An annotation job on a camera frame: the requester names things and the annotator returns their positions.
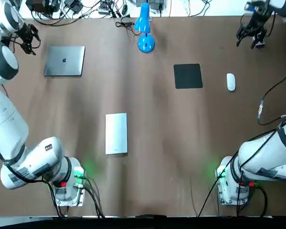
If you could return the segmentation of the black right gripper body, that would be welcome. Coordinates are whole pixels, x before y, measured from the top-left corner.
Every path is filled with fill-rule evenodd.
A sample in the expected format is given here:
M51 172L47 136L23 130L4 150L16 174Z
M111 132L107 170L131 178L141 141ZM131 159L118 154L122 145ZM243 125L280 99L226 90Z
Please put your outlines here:
M252 0L247 3L247 9L253 12L248 29L261 29L264 26L272 14L269 3L269 0Z

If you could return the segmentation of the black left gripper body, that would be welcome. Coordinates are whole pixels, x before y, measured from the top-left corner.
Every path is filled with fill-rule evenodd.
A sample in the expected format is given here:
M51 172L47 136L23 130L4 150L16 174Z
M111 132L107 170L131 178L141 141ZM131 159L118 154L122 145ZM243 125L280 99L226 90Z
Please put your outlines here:
M33 24L23 24L23 26L16 32L16 34L22 39L26 44L31 44L33 40L34 25Z

